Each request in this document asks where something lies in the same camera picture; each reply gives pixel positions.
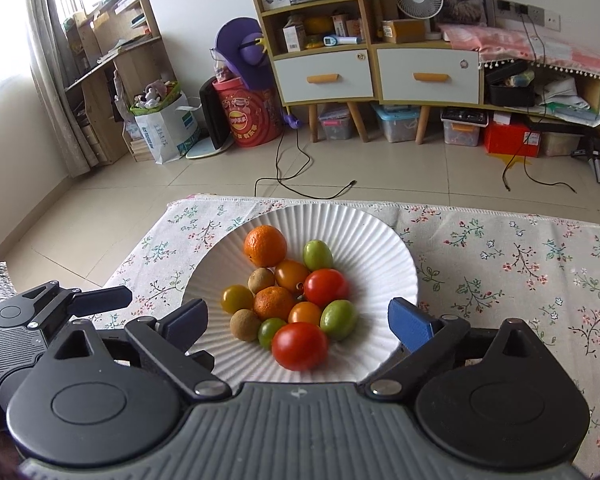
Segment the yellow orange small tomato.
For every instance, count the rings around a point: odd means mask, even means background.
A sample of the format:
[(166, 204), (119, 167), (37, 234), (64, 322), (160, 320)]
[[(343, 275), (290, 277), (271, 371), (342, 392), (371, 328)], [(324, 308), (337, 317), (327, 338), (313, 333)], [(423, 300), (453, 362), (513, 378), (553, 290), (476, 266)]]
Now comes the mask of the yellow orange small tomato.
[(242, 309), (251, 310), (253, 293), (244, 285), (230, 285), (222, 291), (220, 305), (230, 315)]

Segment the brown longan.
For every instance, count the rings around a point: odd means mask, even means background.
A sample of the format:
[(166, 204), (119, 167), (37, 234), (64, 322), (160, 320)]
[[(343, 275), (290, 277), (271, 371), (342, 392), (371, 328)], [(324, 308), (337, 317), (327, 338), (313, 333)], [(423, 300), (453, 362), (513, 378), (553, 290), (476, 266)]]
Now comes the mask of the brown longan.
[(358, 322), (358, 310), (349, 300), (335, 300), (322, 312), (320, 327), (334, 341), (346, 339)]
[(251, 342), (258, 338), (260, 318), (249, 309), (240, 309), (230, 318), (230, 332), (241, 341)]
[(248, 278), (247, 287), (253, 295), (276, 284), (274, 273), (268, 268), (257, 268)]

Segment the green tomato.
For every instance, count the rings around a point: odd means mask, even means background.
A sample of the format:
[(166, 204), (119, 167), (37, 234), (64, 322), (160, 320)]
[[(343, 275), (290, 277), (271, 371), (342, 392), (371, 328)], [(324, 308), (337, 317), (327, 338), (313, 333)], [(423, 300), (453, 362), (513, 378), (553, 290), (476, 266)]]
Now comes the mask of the green tomato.
[(262, 348), (270, 351), (275, 334), (286, 325), (282, 318), (267, 318), (258, 331), (258, 341)]
[(303, 262), (310, 271), (331, 269), (334, 265), (332, 251), (322, 240), (309, 240), (303, 247)]

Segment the large orange mandarin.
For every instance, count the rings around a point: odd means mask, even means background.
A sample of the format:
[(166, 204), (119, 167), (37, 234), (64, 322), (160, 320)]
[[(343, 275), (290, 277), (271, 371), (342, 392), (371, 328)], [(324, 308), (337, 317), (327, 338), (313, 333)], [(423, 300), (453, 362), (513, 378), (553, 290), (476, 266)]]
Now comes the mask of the large orange mandarin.
[(257, 226), (244, 239), (242, 251), (258, 268), (274, 268), (287, 255), (287, 241), (274, 226)]

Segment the big red tomato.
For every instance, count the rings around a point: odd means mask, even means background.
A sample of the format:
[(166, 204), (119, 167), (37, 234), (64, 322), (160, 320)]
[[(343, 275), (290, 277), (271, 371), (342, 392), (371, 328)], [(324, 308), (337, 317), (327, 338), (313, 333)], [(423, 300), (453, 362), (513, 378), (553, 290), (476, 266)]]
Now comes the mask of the big red tomato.
[(287, 324), (274, 335), (271, 351), (275, 361), (286, 370), (305, 372), (326, 361), (328, 339), (317, 325)]

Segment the floral tablecloth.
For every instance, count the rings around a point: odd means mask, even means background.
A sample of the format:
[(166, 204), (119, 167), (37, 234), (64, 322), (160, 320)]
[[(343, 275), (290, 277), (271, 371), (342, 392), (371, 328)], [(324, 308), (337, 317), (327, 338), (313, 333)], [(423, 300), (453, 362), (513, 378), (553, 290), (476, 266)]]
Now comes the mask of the floral tablecloth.
[(396, 296), (477, 327), (521, 318), (588, 402), (576, 464), (588, 476), (600, 474), (598, 224), (434, 205), (190, 196), (171, 204), (112, 274), (112, 284), (132, 290), (129, 307), (96, 315), (94, 324), (120, 328), (141, 315), (161, 318), (201, 297), (209, 327), (199, 347), (214, 356), (221, 378), (232, 386), (295, 382), (298, 373), (232, 337), (220, 306), (225, 287), (247, 281), (252, 264), (242, 242), (261, 224), (284, 234), (291, 259), (309, 240), (322, 240), (350, 283), (358, 325), (330, 348), (313, 380), (353, 382), (388, 359), (398, 344), (387, 321)]

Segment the grey curtain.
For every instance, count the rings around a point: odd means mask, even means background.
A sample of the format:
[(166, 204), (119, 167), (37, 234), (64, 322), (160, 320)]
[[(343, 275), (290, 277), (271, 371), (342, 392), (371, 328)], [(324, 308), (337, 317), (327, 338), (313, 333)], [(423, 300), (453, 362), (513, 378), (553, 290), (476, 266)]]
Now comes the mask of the grey curtain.
[(76, 76), (76, 63), (58, 18), (55, 0), (24, 0), (32, 56), (31, 73), (68, 174), (79, 177), (98, 159), (74, 117), (65, 86)]

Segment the small mandarin in plate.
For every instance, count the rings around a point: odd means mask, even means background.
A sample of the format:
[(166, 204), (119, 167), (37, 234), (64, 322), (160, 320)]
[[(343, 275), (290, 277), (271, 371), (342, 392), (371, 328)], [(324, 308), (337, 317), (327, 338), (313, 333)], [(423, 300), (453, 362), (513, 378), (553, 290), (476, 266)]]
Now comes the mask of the small mandarin in plate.
[(268, 318), (286, 321), (295, 304), (296, 300), (289, 290), (280, 286), (270, 286), (256, 293), (253, 311), (262, 321)]

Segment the white paper shopping bag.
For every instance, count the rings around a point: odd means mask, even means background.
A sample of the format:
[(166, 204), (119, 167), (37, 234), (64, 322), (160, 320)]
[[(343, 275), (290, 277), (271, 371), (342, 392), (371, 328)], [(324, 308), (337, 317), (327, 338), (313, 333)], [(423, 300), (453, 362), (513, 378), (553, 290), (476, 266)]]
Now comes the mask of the white paper shopping bag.
[(130, 113), (156, 164), (184, 157), (200, 138), (192, 105), (177, 81), (157, 80), (134, 98)]

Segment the orange tomato in plate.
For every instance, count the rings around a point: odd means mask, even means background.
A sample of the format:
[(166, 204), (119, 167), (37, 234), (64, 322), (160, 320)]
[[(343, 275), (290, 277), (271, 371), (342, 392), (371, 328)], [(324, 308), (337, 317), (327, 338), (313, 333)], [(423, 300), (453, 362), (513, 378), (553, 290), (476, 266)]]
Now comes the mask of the orange tomato in plate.
[(295, 295), (302, 293), (304, 281), (310, 273), (303, 263), (290, 259), (280, 262), (274, 270), (277, 285)]

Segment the white ribbed plate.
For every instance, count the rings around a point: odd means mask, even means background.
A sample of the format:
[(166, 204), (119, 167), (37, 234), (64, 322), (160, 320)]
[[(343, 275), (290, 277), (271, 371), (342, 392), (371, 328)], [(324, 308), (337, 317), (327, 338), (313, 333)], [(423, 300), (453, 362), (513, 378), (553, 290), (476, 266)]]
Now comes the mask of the white ribbed plate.
[[(340, 341), (322, 331), (328, 339), (328, 355), (313, 370), (286, 370), (275, 361), (271, 350), (260, 346), (258, 338), (245, 342), (230, 332), (232, 316), (221, 308), (222, 291), (230, 285), (247, 287), (250, 274), (258, 268), (242, 251), (245, 237), (257, 226), (278, 229), (287, 241), (285, 259), (303, 264), (306, 242), (322, 240), (332, 251), (332, 269), (349, 282), (350, 296), (345, 300), (358, 310), (358, 322)], [(274, 273), (275, 266), (268, 269)], [(291, 295), (296, 304), (308, 301), (303, 292)], [(232, 387), (243, 382), (357, 382), (370, 376), (399, 347), (388, 324), (390, 300), (402, 297), (416, 302), (417, 295), (414, 259), (388, 223), (361, 209), (332, 203), (274, 210), (230, 232), (201, 259), (185, 292), (187, 299), (204, 300), (208, 307), (207, 329), (193, 348), (208, 351), (214, 359), (215, 374)]]

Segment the wooden bookshelf by window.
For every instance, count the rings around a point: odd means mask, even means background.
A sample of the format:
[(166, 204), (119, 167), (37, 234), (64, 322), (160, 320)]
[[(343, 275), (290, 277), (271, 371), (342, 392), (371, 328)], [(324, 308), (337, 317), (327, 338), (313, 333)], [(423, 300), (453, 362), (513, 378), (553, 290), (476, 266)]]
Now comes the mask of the wooden bookshelf by window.
[(65, 94), (99, 166), (151, 159), (123, 118), (148, 84), (175, 78), (150, 1), (104, 0), (73, 14), (65, 34), (80, 71)]

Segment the red printed bucket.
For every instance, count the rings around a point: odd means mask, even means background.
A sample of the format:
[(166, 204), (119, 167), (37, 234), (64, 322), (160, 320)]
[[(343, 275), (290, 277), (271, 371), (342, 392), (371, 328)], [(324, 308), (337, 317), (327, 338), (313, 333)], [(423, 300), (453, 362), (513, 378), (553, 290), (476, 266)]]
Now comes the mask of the red printed bucket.
[(240, 148), (256, 148), (283, 133), (279, 98), (274, 88), (250, 90), (239, 77), (215, 80), (212, 86)]

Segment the red box on floor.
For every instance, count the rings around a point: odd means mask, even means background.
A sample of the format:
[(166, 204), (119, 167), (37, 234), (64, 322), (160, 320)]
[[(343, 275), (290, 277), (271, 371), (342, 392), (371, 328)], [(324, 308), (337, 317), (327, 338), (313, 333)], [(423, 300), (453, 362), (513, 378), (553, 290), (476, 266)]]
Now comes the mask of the red box on floor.
[(484, 130), (484, 146), (489, 154), (536, 157), (541, 137), (523, 122), (507, 125), (491, 122)]

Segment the clear storage bin middle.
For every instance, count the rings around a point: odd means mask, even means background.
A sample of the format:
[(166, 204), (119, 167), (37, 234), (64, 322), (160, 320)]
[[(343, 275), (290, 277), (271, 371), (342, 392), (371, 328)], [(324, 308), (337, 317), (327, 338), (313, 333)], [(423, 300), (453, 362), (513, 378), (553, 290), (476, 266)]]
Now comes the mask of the clear storage bin middle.
[(418, 106), (372, 104), (378, 124), (390, 143), (414, 141), (419, 122)]

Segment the clear storage bin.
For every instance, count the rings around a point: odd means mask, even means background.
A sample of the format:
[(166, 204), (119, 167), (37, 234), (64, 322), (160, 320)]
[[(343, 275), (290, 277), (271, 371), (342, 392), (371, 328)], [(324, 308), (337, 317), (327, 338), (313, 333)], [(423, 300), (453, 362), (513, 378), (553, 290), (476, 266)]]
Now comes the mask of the clear storage bin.
[(352, 117), (346, 104), (327, 104), (318, 120), (329, 141), (348, 140), (353, 134)]
[(414, 141), (419, 122), (418, 106), (372, 104), (378, 124), (390, 143)]

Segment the purple plush toy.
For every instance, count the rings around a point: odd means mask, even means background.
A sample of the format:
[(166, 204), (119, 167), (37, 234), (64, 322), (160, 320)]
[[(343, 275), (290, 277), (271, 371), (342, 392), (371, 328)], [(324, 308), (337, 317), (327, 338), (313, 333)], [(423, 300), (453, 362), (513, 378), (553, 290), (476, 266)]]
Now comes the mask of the purple plush toy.
[[(250, 90), (274, 88), (278, 96), (268, 45), (259, 22), (254, 18), (234, 18), (224, 24), (216, 35), (213, 53), (228, 70), (226, 75), (216, 75), (215, 80), (239, 77)], [(298, 129), (300, 120), (282, 107), (280, 99), (279, 104), (283, 130), (286, 127)]]

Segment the clear storage bin left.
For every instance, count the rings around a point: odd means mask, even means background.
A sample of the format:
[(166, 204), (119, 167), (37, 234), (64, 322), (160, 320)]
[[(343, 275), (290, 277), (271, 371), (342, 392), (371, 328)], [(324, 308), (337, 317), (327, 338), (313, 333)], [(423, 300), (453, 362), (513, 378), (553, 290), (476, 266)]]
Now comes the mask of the clear storage bin left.
[(352, 117), (346, 104), (327, 104), (318, 120), (329, 141), (348, 140), (353, 134)]

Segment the pink cloth on shelf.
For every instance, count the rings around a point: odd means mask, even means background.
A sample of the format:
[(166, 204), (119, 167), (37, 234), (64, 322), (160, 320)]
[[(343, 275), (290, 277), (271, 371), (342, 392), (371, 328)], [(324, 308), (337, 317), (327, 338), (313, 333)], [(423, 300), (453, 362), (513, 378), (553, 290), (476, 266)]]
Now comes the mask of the pink cloth on shelf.
[(475, 51), (482, 64), (525, 60), (600, 79), (600, 55), (569, 42), (494, 27), (442, 24), (440, 29), (453, 50)]

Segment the wooden cabinet white drawers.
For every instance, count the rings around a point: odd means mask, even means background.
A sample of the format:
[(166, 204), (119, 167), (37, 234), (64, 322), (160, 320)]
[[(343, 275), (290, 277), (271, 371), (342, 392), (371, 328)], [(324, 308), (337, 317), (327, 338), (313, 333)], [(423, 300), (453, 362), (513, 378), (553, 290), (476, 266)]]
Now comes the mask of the wooden cabinet white drawers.
[[(460, 50), (449, 41), (426, 40), (392, 44), (378, 39), (375, 0), (311, 0), (269, 9), (253, 0), (277, 90), (283, 104), (304, 106), (309, 126), (317, 129), (322, 104), (346, 104), (360, 138), (367, 132), (358, 107), (361, 103), (418, 105), (422, 109), (416, 143), (422, 143), (430, 110), (459, 106), (489, 108), (484, 99), (486, 71), (514, 64), (513, 58), (487, 60), (478, 50)], [(315, 18), (328, 11), (349, 10), (362, 21), (359, 44), (321, 46), (289, 51), (283, 28), (288, 18)]]

